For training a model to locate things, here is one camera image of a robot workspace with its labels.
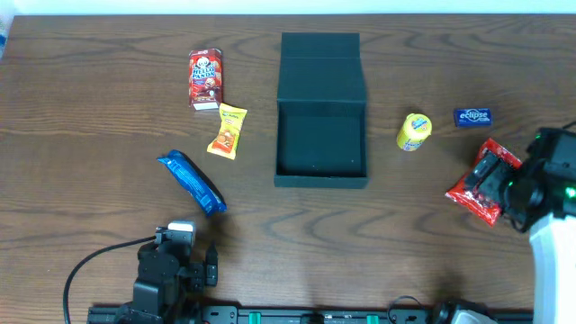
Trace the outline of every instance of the green light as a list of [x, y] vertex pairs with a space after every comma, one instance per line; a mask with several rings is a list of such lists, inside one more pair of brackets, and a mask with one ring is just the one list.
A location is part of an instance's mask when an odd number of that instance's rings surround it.
[[566, 188], [566, 195], [568, 196], [568, 198], [576, 197], [576, 189], [574, 189], [572, 187], [567, 187]]

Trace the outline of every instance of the box lid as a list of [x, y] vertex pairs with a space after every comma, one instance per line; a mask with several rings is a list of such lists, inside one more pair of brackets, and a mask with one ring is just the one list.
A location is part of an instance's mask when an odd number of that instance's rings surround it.
[[278, 101], [366, 101], [358, 33], [282, 34]]

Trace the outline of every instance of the yellow bottle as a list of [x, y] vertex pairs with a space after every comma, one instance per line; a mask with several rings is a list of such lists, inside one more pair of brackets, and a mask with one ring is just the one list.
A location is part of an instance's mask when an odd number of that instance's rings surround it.
[[403, 150], [413, 151], [422, 145], [432, 132], [432, 121], [421, 113], [411, 113], [398, 132], [396, 142]]

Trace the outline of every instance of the green clamp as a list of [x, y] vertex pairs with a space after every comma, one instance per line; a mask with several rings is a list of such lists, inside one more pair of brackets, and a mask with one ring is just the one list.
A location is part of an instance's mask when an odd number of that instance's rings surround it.
[[262, 314], [259, 312], [251, 312], [248, 315], [248, 324], [260, 324], [262, 322]]

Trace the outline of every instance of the white wall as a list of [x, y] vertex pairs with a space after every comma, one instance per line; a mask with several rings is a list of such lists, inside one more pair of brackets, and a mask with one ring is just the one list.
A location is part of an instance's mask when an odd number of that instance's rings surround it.
[[576, 0], [0, 0], [20, 14], [576, 14]]

